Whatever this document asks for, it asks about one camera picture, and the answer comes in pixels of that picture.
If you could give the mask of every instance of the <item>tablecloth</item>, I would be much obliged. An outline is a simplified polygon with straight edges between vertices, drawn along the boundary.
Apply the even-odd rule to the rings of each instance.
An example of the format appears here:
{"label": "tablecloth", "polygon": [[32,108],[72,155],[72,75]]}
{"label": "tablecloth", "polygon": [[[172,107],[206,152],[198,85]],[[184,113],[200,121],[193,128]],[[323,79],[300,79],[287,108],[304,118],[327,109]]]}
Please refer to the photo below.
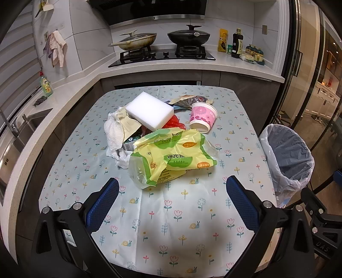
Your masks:
{"label": "tablecloth", "polygon": [[[157,187],[135,187],[128,170],[118,168],[115,160],[106,156],[103,125],[108,113],[142,91],[162,101],[182,94],[213,99],[219,115],[206,138],[220,154],[218,164],[192,170]],[[189,115],[190,111],[176,113],[187,128]],[[39,208],[68,209],[114,177],[120,184],[119,196],[100,229],[92,233],[111,263],[168,277],[223,276],[253,236],[226,192],[230,175],[262,201],[276,204],[265,155],[234,91],[207,86],[120,89],[103,95],[73,131],[45,182]],[[70,232],[65,233],[73,242]],[[268,252],[265,261],[272,254]]]}

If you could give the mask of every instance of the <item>trash can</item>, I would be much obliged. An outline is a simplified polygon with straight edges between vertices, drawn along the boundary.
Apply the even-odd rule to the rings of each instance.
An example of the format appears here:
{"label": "trash can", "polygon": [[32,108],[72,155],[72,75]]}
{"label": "trash can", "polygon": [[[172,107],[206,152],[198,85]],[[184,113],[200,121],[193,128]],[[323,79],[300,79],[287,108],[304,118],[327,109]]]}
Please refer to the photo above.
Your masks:
{"label": "trash can", "polygon": [[309,182],[314,158],[304,140],[287,126],[270,124],[259,140],[267,158],[277,205],[284,207]]}

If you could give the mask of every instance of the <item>wok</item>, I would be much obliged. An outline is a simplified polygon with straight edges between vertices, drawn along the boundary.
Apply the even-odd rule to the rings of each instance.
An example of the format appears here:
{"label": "wok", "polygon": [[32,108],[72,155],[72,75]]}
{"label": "wok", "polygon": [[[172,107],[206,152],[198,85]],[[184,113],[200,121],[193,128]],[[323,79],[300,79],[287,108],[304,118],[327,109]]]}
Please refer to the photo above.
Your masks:
{"label": "wok", "polygon": [[210,34],[195,28],[202,27],[200,25],[187,24],[189,30],[179,30],[168,33],[169,39],[180,46],[201,46],[205,44]]}
{"label": "wok", "polygon": [[129,37],[119,42],[111,43],[108,47],[118,46],[123,50],[131,51],[150,46],[156,40],[157,33],[134,34],[136,31],[137,30],[127,34],[121,34],[120,36],[129,35]]}

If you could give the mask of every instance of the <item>screw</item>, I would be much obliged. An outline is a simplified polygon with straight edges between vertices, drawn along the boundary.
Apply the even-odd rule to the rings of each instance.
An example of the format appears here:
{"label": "screw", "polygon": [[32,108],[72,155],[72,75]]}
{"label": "screw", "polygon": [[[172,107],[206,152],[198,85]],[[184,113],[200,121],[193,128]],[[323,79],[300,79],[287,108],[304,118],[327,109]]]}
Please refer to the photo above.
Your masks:
{"label": "screw", "polygon": [[303,207],[301,205],[296,205],[296,210],[297,211],[303,211]]}
{"label": "screw", "polygon": [[43,208],[42,212],[43,213],[48,213],[50,211],[50,208],[48,206],[46,206],[45,208]]}
{"label": "screw", "polygon": [[264,207],[267,208],[267,209],[269,209],[269,208],[272,207],[272,203],[271,203],[270,201],[265,201],[265,202],[263,202],[263,205],[264,205]]}
{"label": "screw", "polygon": [[73,205],[73,209],[74,209],[74,210],[79,210],[81,207],[82,207],[82,204],[81,204],[81,203],[75,203],[75,204]]}

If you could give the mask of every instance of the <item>sink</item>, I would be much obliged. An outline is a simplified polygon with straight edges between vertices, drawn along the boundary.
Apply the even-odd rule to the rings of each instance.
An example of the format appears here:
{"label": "sink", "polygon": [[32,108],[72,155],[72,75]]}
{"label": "sink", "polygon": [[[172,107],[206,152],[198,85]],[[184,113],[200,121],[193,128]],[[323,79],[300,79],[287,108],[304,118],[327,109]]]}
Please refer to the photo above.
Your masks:
{"label": "sink", "polygon": [[52,109],[44,110],[27,117],[19,127],[19,136],[13,137],[0,159],[0,203],[3,204],[6,187],[17,159],[33,132]]}

